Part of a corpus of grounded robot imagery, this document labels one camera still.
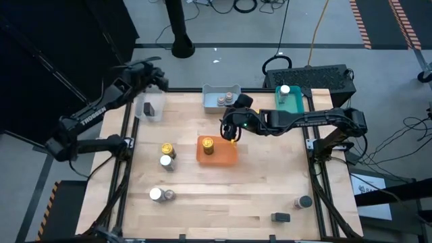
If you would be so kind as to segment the black metal beam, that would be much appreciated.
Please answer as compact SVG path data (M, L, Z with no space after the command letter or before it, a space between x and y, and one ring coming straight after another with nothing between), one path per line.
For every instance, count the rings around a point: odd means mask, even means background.
M357 206L363 207L431 197L432 178L429 178L409 184L358 194L355 196L355 201Z

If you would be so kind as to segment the grey plastic bin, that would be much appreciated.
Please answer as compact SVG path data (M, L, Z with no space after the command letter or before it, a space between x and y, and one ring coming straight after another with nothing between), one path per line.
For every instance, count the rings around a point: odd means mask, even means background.
M233 94L233 101L229 104L225 103L225 106L217 106L217 98L225 97L227 92ZM225 108L228 105L233 105L241 94L241 88L238 84L233 86L211 86L204 84L202 87L202 106L204 107L205 113L224 113Z

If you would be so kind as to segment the teal plastic bin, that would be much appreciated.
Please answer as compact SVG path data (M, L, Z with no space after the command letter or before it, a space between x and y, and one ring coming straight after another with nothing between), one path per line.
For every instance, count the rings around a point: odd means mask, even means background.
M303 113L304 104L302 99L302 92L299 86L289 86L290 93L285 103L279 103L279 87L275 89L275 107L277 110L288 111L290 113Z

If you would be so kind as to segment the black curtain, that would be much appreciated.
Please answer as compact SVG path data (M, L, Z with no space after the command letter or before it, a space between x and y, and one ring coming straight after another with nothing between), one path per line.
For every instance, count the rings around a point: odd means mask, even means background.
M101 96L137 38L124 0L0 0L0 134L44 143Z

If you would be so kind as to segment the clear plastic bin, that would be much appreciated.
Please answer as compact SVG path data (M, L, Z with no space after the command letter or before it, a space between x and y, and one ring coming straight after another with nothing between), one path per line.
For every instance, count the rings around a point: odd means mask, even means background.
M143 122L160 122L163 116L163 109L165 106L165 95L166 93L159 90L155 85L140 93L135 100L135 117ZM142 112L143 104L150 102L155 110L154 117L146 117Z

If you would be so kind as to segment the black computer case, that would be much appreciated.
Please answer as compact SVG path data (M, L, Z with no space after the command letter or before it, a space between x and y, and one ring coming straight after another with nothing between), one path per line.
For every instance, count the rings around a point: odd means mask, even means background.
M354 71L344 64L267 71L263 88L283 84L299 86L308 95L311 89L328 89L334 107L341 107L356 92Z

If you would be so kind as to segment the white paper sign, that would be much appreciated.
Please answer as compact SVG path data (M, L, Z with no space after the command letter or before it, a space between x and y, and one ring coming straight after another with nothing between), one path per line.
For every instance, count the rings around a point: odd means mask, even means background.
M389 203L382 203L381 199L372 198L369 193L387 188L383 178L377 176L352 173L350 175L352 190L357 196L356 204L361 217L391 221L393 219Z

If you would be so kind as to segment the spice jar black lid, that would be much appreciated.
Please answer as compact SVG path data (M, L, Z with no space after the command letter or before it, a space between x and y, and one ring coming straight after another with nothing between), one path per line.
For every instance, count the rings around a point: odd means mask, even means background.
M313 200L310 196L300 196L293 201L293 206L296 209L305 209L311 207L313 204Z

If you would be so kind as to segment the black floor mat orange stripes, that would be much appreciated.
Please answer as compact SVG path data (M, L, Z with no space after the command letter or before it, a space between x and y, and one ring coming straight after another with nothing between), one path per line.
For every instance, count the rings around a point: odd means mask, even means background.
M421 42L401 0L349 0L367 49L421 50Z

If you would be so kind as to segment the orange plastic bin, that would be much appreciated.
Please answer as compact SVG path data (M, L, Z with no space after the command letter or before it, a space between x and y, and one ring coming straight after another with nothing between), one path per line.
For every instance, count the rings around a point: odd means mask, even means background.
M210 137L214 141L214 153L206 155L203 151L203 138ZM238 150L235 142L227 141L219 136L199 136L196 144L196 160L205 166L228 167L238 162Z

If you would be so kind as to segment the black pole stand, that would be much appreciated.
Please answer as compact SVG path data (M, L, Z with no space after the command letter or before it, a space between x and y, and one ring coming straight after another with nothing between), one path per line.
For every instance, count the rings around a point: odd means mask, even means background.
M171 24L171 31L174 35L171 54L180 59L189 58L194 54L195 46L186 32L182 1L165 0L165 5Z

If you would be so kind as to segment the black mat yellow hazard stripes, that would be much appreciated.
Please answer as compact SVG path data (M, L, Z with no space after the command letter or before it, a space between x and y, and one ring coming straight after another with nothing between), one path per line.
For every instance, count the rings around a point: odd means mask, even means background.
M36 241L61 240L75 236L86 190L85 181L55 182Z

